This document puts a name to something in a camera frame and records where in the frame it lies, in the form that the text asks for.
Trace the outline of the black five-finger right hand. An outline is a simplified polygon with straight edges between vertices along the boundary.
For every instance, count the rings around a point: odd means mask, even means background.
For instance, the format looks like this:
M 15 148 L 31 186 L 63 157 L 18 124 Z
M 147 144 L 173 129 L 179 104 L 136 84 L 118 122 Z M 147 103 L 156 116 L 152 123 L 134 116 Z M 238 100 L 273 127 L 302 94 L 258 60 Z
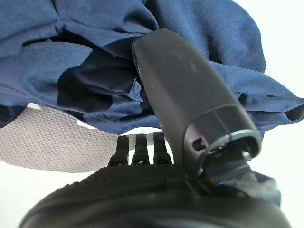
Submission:
M 132 44 L 160 123 L 147 139 L 118 138 L 108 166 L 46 196 L 22 228 L 288 228 L 274 179 L 248 161 L 262 139 L 240 102 L 184 38 L 160 29 Z

